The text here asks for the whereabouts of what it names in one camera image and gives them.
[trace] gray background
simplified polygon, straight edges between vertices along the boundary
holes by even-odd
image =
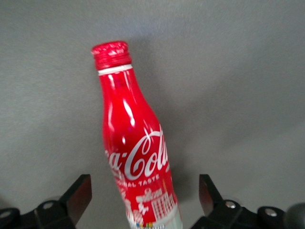
[[[101,138],[91,47],[130,44],[163,125],[184,228],[198,175],[252,211],[305,199],[305,2],[0,1],[0,207],[22,213],[83,173],[79,229],[128,228]]]

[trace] coca-cola logo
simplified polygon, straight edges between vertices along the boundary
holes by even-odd
[[[157,152],[152,151],[152,138],[159,137],[159,147]],[[133,147],[129,154],[127,153],[112,153],[107,155],[110,167],[118,172],[118,178],[122,171],[123,162],[121,158],[127,157],[124,165],[124,175],[129,180],[138,179],[143,173],[146,177],[152,175],[155,169],[161,170],[167,164],[168,156],[166,144],[163,136],[163,131],[152,131],[150,134],[146,133],[138,143]]]

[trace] bottle label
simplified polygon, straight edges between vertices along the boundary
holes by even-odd
[[[161,127],[145,132],[130,152],[105,153],[131,228],[165,229],[179,211]]]

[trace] white ring on bottle neck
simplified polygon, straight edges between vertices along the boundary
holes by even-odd
[[[125,70],[131,69],[131,68],[132,68],[131,64],[125,64],[125,65],[116,66],[113,68],[105,68],[105,69],[99,70],[98,73],[99,73],[99,75],[106,75],[106,74],[125,71]]]

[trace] red aluminum bottle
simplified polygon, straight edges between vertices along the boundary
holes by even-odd
[[[128,44],[91,52],[104,99],[105,154],[131,229],[182,229],[163,131],[138,86]]]

